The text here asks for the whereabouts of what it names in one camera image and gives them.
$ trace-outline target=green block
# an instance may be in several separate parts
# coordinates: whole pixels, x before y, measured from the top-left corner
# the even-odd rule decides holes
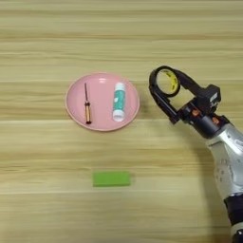
[[[131,176],[129,172],[113,171],[93,173],[94,187],[129,186],[130,184]]]

